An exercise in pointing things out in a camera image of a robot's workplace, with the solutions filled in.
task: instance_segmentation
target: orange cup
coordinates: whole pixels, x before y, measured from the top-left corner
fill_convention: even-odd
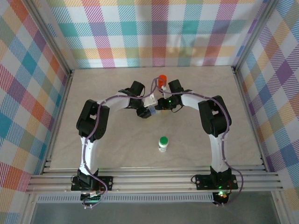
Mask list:
[[[159,78],[160,79],[158,79],[158,86],[159,86],[159,88],[161,88],[163,85],[166,85],[167,77],[165,75],[160,75]]]

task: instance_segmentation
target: white bottle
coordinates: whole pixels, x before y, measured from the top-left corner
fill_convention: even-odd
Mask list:
[[[167,150],[167,146],[168,138],[166,138],[165,136],[161,137],[159,141],[159,150],[163,153]]]

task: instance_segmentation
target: metal bar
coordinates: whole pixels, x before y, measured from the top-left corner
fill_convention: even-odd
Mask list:
[[[265,173],[264,171],[250,171],[250,170],[246,170],[246,171],[241,171],[241,173],[243,175],[272,175],[272,173]],[[71,173],[48,173],[48,174],[44,174],[47,176],[52,176],[52,177],[71,177],[73,175],[76,175],[76,172],[71,172]],[[165,172],[165,173],[161,173],[161,172],[157,172],[157,173],[149,173],[149,172],[131,172],[131,173],[126,173],[126,172],[122,172],[122,173],[111,173],[111,172],[101,172],[100,173],[103,176],[124,176],[124,177],[135,177],[135,176],[193,176],[195,174],[202,174],[202,175],[209,175],[211,174],[211,172],[209,171],[190,171],[190,172],[178,172],[177,174],[173,173],[173,172]],[[239,176],[239,173],[233,171],[233,174],[236,176]]]
[[[51,160],[49,160],[48,157],[52,156],[52,153],[53,153],[53,150],[54,150],[54,145],[56,143],[56,138],[57,138],[58,131],[59,131],[59,128],[60,128],[61,119],[62,119],[62,115],[64,113],[67,97],[68,97],[70,89],[71,89],[72,79],[73,79],[73,77],[70,76],[70,77],[68,77],[68,79],[66,81],[64,94],[63,94],[62,101],[61,101],[61,104],[60,104],[60,108],[59,108],[59,111],[58,111],[58,116],[57,116],[55,124],[54,124],[54,129],[53,129],[53,133],[52,133],[52,136],[51,136],[51,139],[50,139],[49,146],[48,146],[47,151],[46,151],[46,156],[43,159],[43,164],[44,165],[41,167],[40,174],[43,174],[43,170],[45,169],[45,167],[50,168]]]
[[[27,201],[26,209],[23,214],[21,213],[21,216],[20,216],[20,219],[18,222],[20,222],[22,224],[31,223],[34,208],[36,206],[36,201],[37,201],[37,195],[30,194],[29,199]]]
[[[56,59],[59,61],[62,69],[68,76],[71,75],[71,68],[69,67],[68,63],[66,62],[63,54],[61,53],[59,47],[57,46],[54,37],[52,36],[51,32],[48,29],[47,24],[44,22],[42,16],[40,15],[36,5],[32,2],[32,0],[23,0],[24,5],[26,6],[27,10],[31,14],[33,20],[36,22],[40,32],[44,36],[47,44],[50,46],[51,50],[53,51]]]
[[[246,112],[249,124],[251,126],[252,131],[253,131],[254,137],[256,139],[256,143],[258,145],[258,149],[260,151],[260,155],[262,157],[263,165],[264,165],[265,169],[268,172],[270,172],[270,168],[269,168],[269,165],[267,163],[266,156],[265,156],[265,154],[264,154],[264,152],[262,150],[262,145],[261,145],[261,142],[260,142],[259,137],[258,137],[256,126],[255,126],[253,118],[252,118],[252,116],[250,114],[250,109],[249,109],[249,106],[248,106],[248,102],[247,102],[247,100],[245,98],[245,95],[244,95],[244,89],[242,88],[242,84],[241,84],[241,81],[239,79],[239,73],[236,72],[236,71],[233,71],[233,72],[234,72],[234,77],[235,77],[235,80],[236,80],[236,83],[237,83],[237,87],[238,87],[238,90],[239,90],[239,93],[240,93],[240,96],[241,96],[241,100],[243,102],[243,106],[245,108],[245,112]]]
[[[21,206],[20,206],[20,210],[19,210],[19,214],[20,214],[19,219],[16,224],[24,223],[24,222],[22,222],[22,220],[25,218],[25,216],[27,216],[27,218],[28,218],[28,215],[31,214],[31,212],[29,212],[29,207],[33,206],[33,203],[31,203],[31,202],[32,202],[31,194],[25,194],[23,197],[23,200],[18,202],[21,204]]]
[[[244,188],[242,192],[260,192],[260,191],[282,191],[283,189],[277,187],[255,187],[255,188]],[[35,190],[29,190],[27,193],[30,194],[61,194],[61,193],[74,193],[71,187],[67,188],[40,188]],[[196,190],[196,188],[167,188],[167,189],[113,189],[108,194],[142,194],[142,193],[197,193],[197,192],[215,192],[215,190]]]
[[[285,196],[285,192],[272,192],[275,207],[281,223],[296,224],[294,215]]]
[[[192,176],[164,176],[165,183],[180,183],[180,182],[190,182]],[[158,177],[150,176],[150,177],[115,177],[114,184],[124,184],[124,183],[136,183],[136,182],[154,182]],[[253,175],[246,177],[247,182],[278,182],[279,178],[277,175]],[[237,176],[237,181],[241,181],[241,177]],[[70,183],[69,177],[48,177],[48,178],[33,178],[30,181],[30,185],[36,184],[60,184],[60,183]]]
[[[151,180],[153,182],[139,182],[139,181],[128,181],[128,182],[113,182],[114,189],[181,189],[181,188],[194,188],[195,185],[189,181],[179,181],[179,182],[164,182],[164,179],[157,178],[157,180]],[[282,184],[279,181],[244,181],[246,187],[255,188],[255,187],[277,187],[282,188]],[[68,182],[47,182],[47,183],[35,183],[28,186],[28,190],[46,188],[48,186],[54,187],[69,187],[71,186],[71,181]]]
[[[234,168],[239,170],[261,170],[264,171],[265,167],[263,165],[232,165]],[[100,172],[132,172],[132,171],[138,171],[138,172],[144,172],[144,171],[209,171],[210,172],[210,166],[197,166],[197,167],[137,167],[137,168],[105,168],[100,169]],[[74,173],[77,171],[77,169],[50,169],[50,162],[47,160],[46,162],[46,168],[44,170],[48,173]]]
[[[110,194],[102,203],[173,203],[173,202],[213,202],[213,194],[207,192],[174,193],[174,194]],[[77,194],[40,194],[37,203],[81,203],[80,193]]]
[[[266,8],[264,9],[264,11],[262,12],[262,15],[260,17],[260,19],[258,20],[256,27],[254,29],[254,31],[252,32],[252,35],[248,41],[248,43],[246,44],[239,61],[237,62],[237,65],[235,67],[236,71],[239,71],[240,68],[242,67],[242,65],[245,63],[250,51],[252,50],[254,44],[256,43],[257,39],[259,38],[260,34],[262,33],[268,19],[270,18],[270,16],[272,15],[274,9],[276,8],[277,4],[278,4],[278,0],[270,0],[267,3]]]

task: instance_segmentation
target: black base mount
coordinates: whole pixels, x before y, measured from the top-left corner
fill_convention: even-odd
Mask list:
[[[223,194],[223,190],[238,189],[236,176],[232,174],[231,168],[224,172],[216,172],[212,167],[210,175],[195,175],[196,190],[215,190],[213,193],[214,204],[225,204],[228,202],[229,193]]]
[[[197,190],[234,190],[238,189],[236,176],[228,168],[224,172],[216,172],[211,167],[210,175],[195,175],[195,184]]]
[[[98,176],[98,171],[94,175],[102,180],[108,187],[108,190],[112,190],[113,177],[112,176]],[[80,170],[77,171],[77,175],[73,176],[71,185],[71,191],[104,191],[105,186],[99,181],[95,180],[90,175],[82,173]]]

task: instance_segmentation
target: metal rail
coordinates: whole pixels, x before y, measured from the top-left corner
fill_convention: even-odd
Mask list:
[[[27,193],[71,193],[71,177],[75,169],[50,169],[46,162],[43,175],[32,176]],[[243,191],[281,191],[283,189],[277,173],[268,173],[263,165],[236,166],[244,176]],[[118,168],[102,169],[101,175],[113,176],[115,193],[192,193],[213,192],[214,190],[196,190],[191,177],[195,174],[210,174],[210,167],[188,168]],[[237,181],[241,177],[237,172]]]

